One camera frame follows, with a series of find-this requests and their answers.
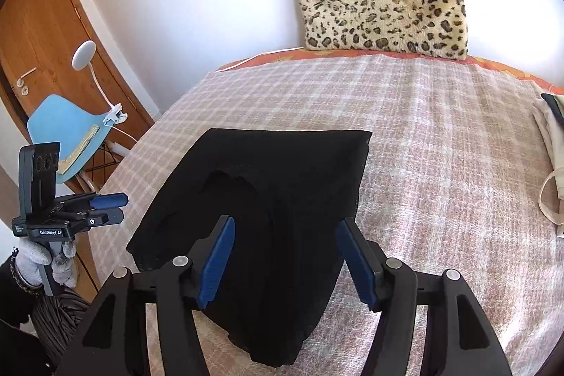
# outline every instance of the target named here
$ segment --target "blue gripper pad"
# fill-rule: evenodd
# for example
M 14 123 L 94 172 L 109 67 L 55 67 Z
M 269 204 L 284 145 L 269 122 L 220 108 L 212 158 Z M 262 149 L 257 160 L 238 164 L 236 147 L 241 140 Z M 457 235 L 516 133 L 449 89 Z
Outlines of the blue gripper pad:
M 376 293 L 374 293 L 374 285 L 376 283 L 374 273 L 370 266 L 368 266 L 345 220 L 342 220 L 337 225 L 335 236 L 337 237 L 337 246 L 349 267 L 360 301 L 367 304 L 370 309 L 373 309 L 378 302 Z
M 97 195 L 90 200 L 94 209 L 112 209 L 128 205 L 129 198 L 125 193 L 112 193 L 110 195 Z
M 200 277 L 200 293 L 196 298 L 198 306 L 204 309 L 215 298 L 219 282 L 229 260 L 235 242 L 235 220 L 229 217 L 219 233 L 215 246 L 204 264 Z

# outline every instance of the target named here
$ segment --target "bedspread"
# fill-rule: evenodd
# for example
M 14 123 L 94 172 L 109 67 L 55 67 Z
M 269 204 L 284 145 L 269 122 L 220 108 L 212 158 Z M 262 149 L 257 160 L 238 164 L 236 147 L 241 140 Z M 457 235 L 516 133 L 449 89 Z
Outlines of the bedspread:
M 477 64 L 384 54 L 279 61 L 211 73 L 159 120 L 104 187 L 130 197 L 120 226 L 92 229 L 100 279 L 125 251 L 154 196 L 212 127 L 372 131 L 356 221 L 367 239 L 412 269 L 456 268 L 493 324 L 515 376 L 533 375 L 564 329 L 564 249 L 537 207 L 552 170 L 530 105 L 533 81 Z M 545 201 L 556 209 L 556 190 Z M 162 374 L 149 308 L 152 374 Z M 358 375 L 378 314 L 359 302 L 346 265 L 293 366 L 250 361 L 195 312 L 211 375 Z M 419 307 L 408 375 L 418 374 Z

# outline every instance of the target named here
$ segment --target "metal rivet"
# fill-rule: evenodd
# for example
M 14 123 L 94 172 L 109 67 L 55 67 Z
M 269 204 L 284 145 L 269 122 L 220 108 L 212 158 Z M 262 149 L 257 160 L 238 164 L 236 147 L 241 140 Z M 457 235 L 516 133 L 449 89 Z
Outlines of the metal rivet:
M 398 269 L 401 268 L 401 260 L 398 260 L 397 258 L 388 258 L 386 260 L 386 265 L 388 268 Z
M 188 257 L 184 255 L 179 255 L 178 257 L 174 257 L 173 265 L 174 266 L 186 266 L 188 264 Z
M 114 269 L 114 277 L 118 279 L 125 277 L 128 273 L 128 268 L 125 266 L 120 266 L 119 268 Z
M 452 281 L 460 279 L 460 273 L 456 269 L 447 269 L 447 277 Z

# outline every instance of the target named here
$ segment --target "white glove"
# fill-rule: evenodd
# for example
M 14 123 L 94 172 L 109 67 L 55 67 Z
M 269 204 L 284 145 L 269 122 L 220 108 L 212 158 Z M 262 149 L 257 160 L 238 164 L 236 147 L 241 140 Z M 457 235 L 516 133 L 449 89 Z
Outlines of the white glove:
M 20 277 L 29 285 L 33 287 L 42 285 L 38 265 L 51 264 L 55 282 L 70 288 L 76 287 L 78 273 L 73 260 L 76 254 L 74 241 L 64 242 L 62 252 L 55 255 L 54 260 L 48 249 L 27 238 L 20 238 L 18 249 L 16 268 Z

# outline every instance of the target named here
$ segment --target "black sleeve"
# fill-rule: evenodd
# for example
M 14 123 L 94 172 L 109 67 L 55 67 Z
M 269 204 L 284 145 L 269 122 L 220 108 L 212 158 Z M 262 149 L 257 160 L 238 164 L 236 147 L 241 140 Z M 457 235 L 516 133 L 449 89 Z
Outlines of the black sleeve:
M 12 257 L 0 266 L 0 320 L 19 328 L 26 323 L 36 297 L 16 283 L 10 268 Z

